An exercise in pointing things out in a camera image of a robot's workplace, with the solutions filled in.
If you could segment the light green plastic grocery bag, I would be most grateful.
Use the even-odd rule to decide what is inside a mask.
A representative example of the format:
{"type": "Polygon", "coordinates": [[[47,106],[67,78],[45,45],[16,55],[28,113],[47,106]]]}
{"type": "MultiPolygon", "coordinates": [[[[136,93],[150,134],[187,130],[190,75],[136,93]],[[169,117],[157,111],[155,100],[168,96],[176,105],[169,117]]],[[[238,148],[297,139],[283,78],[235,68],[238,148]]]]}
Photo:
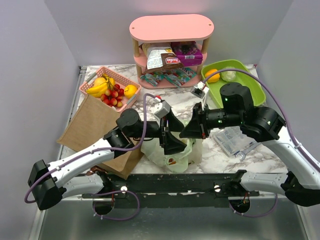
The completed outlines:
{"type": "Polygon", "coordinates": [[[197,165],[202,161],[203,140],[196,138],[180,138],[179,132],[171,132],[178,140],[186,144],[184,151],[165,155],[158,139],[145,141],[140,151],[146,158],[165,170],[172,173],[183,173],[189,165],[197,165]]]}

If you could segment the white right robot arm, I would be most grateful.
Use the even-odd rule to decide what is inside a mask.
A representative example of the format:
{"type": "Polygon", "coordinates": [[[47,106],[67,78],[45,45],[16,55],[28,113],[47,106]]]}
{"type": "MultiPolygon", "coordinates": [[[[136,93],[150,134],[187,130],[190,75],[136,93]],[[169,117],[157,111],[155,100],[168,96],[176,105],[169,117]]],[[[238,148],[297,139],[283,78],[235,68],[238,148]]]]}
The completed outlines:
{"type": "Polygon", "coordinates": [[[241,171],[230,183],[230,191],[263,191],[286,196],[291,202],[310,207],[320,203],[319,163],[308,153],[301,153],[289,135],[289,125],[270,107],[254,106],[250,89],[240,83],[225,84],[220,89],[223,107],[209,109],[197,103],[180,138],[205,139],[215,128],[238,126],[241,132],[270,149],[288,168],[287,173],[241,171]]]}

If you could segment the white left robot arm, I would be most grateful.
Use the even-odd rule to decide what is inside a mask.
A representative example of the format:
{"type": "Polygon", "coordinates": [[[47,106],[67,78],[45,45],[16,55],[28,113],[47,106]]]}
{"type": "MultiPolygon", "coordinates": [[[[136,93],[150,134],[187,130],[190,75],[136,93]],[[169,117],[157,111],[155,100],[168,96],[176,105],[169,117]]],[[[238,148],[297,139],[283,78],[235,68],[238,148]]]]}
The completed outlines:
{"type": "Polygon", "coordinates": [[[29,190],[24,201],[27,204],[36,203],[39,210],[47,210],[65,197],[82,194],[84,189],[101,198],[107,197],[111,185],[101,177],[96,180],[83,178],[78,186],[73,186],[74,177],[95,165],[137,149],[132,138],[142,141],[144,138],[158,139],[166,155],[180,153],[186,148],[186,144],[173,133],[183,129],[184,124],[172,111],[161,114],[159,121],[148,121],[141,119],[136,110],[126,109],[116,120],[116,127],[91,146],[57,162],[35,162],[27,181],[29,190]]]}

